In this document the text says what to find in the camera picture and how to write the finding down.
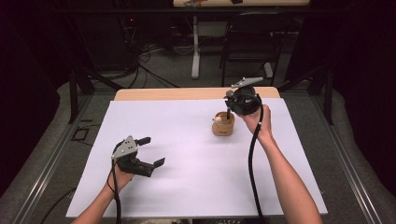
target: person's right hand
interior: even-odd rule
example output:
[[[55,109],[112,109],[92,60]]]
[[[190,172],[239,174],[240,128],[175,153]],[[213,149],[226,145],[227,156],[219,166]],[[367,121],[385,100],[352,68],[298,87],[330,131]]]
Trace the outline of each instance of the person's right hand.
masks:
[[[262,127],[259,132],[259,135],[264,135],[264,136],[272,136],[272,130],[271,130],[271,110],[268,105],[262,105],[263,109],[263,117],[262,117]],[[241,118],[247,125],[247,128],[250,130],[251,133],[254,133],[256,130],[257,124],[260,121],[260,111],[261,109],[259,108],[254,112],[253,114],[249,115],[237,115],[239,118]]]

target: desk leg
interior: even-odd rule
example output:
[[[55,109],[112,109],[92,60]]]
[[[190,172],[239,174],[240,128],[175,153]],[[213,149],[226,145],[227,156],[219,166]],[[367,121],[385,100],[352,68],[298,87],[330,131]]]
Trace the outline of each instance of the desk leg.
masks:
[[[193,31],[194,31],[194,56],[192,59],[192,72],[191,72],[191,78],[192,79],[197,79],[199,77],[199,60],[200,60],[200,55],[199,55],[199,46],[198,46],[198,27],[197,27],[197,17],[194,16],[194,21],[193,21]]]
[[[264,71],[265,71],[265,76],[266,77],[272,77],[273,76],[273,70],[271,67],[270,63],[265,63],[264,64]]]

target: white paper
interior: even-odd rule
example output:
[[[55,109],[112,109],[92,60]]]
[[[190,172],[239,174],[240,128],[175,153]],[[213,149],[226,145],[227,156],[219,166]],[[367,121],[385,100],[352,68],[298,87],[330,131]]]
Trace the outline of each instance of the white paper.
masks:
[[[321,214],[326,206],[283,99],[263,99],[270,106],[275,139],[313,196]],[[77,217],[95,198],[110,170],[115,145],[131,135],[151,137],[137,158],[153,163],[165,158],[152,177],[135,176],[120,194],[122,216],[134,218],[256,217],[248,175],[252,134],[235,116],[231,136],[215,136],[215,115],[224,100],[113,101],[88,158],[67,217]],[[283,215],[268,160],[259,143],[253,169],[262,212]],[[115,217],[115,203],[105,217]]]

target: table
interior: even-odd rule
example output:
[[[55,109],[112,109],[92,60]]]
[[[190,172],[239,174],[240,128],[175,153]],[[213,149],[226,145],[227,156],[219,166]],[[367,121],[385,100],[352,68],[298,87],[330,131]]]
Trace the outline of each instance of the table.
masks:
[[[66,216],[78,216],[93,200],[103,186],[93,183],[105,183],[109,169],[106,164],[110,163],[112,149],[122,140],[120,138],[132,134],[136,139],[151,137],[150,144],[139,148],[137,158],[154,162],[165,157],[165,165],[156,169],[151,178],[136,176],[121,192],[123,217],[256,217],[248,180],[251,133],[239,118],[235,121],[233,135],[218,137],[211,132],[213,117],[226,109],[222,98],[228,90],[118,91],[106,112]],[[319,212],[327,214],[283,99],[273,87],[255,90],[272,108],[274,135],[279,137],[279,146],[284,148],[285,156],[307,185]],[[256,177],[256,184],[263,213],[265,216],[282,215],[265,153],[259,146],[256,148],[253,170],[255,174],[262,174]],[[113,203],[105,217],[115,215]]]
[[[174,0],[174,7],[188,7],[187,3],[193,1],[187,0]],[[231,0],[206,0],[202,1],[198,7],[306,7],[309,5],[309,0],[244,0],[243,3],[233,4]],[[196,16],[193,16],[193,37],[194,37],[194,54],[192,59],[192,71],[191,78],[197,79],[199,77],[199,62],[200,62],[200,50],[198,46],[198,20]],[[268,69],[268,64],[266,69],[268,73],[272,75],[272,71]]]

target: cable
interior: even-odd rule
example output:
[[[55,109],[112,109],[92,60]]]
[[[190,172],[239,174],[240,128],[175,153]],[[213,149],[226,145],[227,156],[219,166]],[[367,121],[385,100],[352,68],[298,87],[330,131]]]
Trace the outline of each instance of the cable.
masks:
[[[261,107],[260,107],[260,119],[259,119],[259,123],[256,126],[256,129],[254,130],[254,134],[253,137],[251,138],[251,142],[250,142],[250,149],[249,149],[249,153],[248,153],[248,172],[249,172],[249,176],[250,176],[250,183],[251,183],[251,187],[253,189],[253,195],[254,195],[254,201],[257,207],[257,212],[259,213],[259,218],[262,221],[262,224],[265,223],[265,218],[264,215],[262,214],[262,208],[260,206],[260,200],[259,200],[259,195],[257,193],[257,188],[256,188],[256,182],[254,180],[254,174],[253,174],[253,151],[254,151],[254,145],[256,143],[257,140],[257,136],[259,135],[259,131],[262,127],[262,118],[264,115],[264,109],[262,108],[262,99],[260,98],[260,95],[257,94],[257,98],[254,97],[254,99],[256,99]]]
[[[58,199],[58,201],[55,202],[55,204],[52,205],[52,207],[49,209],[49,211],[46,213],[46,215],[44,215],[43,219],[41,219],[40,224],[43,224],[47,217],[50,215],[50,213],[52,212],[52,210],[55,208],[55,206],[63,199],[65,198],[67,195],[69,195],[71,192],[75,191],[77,188],[72,188],[69,191],[66,192],[66,194],[64,194],[60,199]]]
[[[138,58],[140,62],[143,62],[143,63],[148,63],[149,62],[149,60],[151,58],[151,51],[149,50],[149,48],[150,47],[146,47],[144,49],[141,49],[142,53],[140,53],[139,58]]]
[[[136,73],[135,73],[134,79],[132,80],[131,84],[128,86],[128,89],[131,89],[131,88],[132,88],[132,86],[133,86],[134,83],[136,82],[136,79],[137,79],[137,75],[138,75],[138,74],[139,74],[139,66],[136,67]]]
[[[198,42],[198,45],[201,45],[204,41],[206,41],[208,38],[210,38],[210,37],[204,37],[200,42]],[[194,50],[194,45],[190,45],[190,46],[173,46],[173,49],[174,49],[174,51],[176,52],[176,53],[178,53],[178,54],[180,54],[180,55],[186,55],[186,54],[189,54],[189,53],[191,53],[193,50]],[[181,51],[179,51],[179,50],[177,50],[177,49],[189,49],[188,51],[186,51],[186,52],[181,52]]]
[[[117,150],[117,148],[122,144],[122,142],[119,142],[116,144],[113,153]],[[117,177],[116,177],[116,163],[113,160],[111,160],[111,171],[110,174],[108,174],[107,177],[107,185],[110,187],[110,189],[114,193],[114,201],[116,201],[116,206],[117,206],[117,224],[121,224],[121,202],[120,202],[120,195],[119,195],[119,186],[117,183]],[[111,188],[110,184],[108,183],[108,178],[110,177],[111,173],[113,173],[113,181],[114,181],[114,188]]]
[[[146,87],[146,83],[148,82],[148,72],[145,73],[145,82],[143,82],[143,86],[140,89],[144,89]]]
[[[150,72],[150,71],[149,71],[145,66],[143,66],[142,64],[139,64],[139,66],[140,66],[141,68],[143,68],[144,70],[146,70],[146,71],[147,71],[150,75],[152,75],[154,78],[156,77],[156,79],[157,79],[159,82],[161,82],[160,80],[162,80],[162,81],[164,81],[164,82],[166,82],[166,83],[172,85],[173,87],[178,88],[178,86],[175,85],[175,84],[173,84],[172,82],[170,82],[170,81],[164,79],[163,77],[159,77],[159,76],[155,75],[154,73]]]

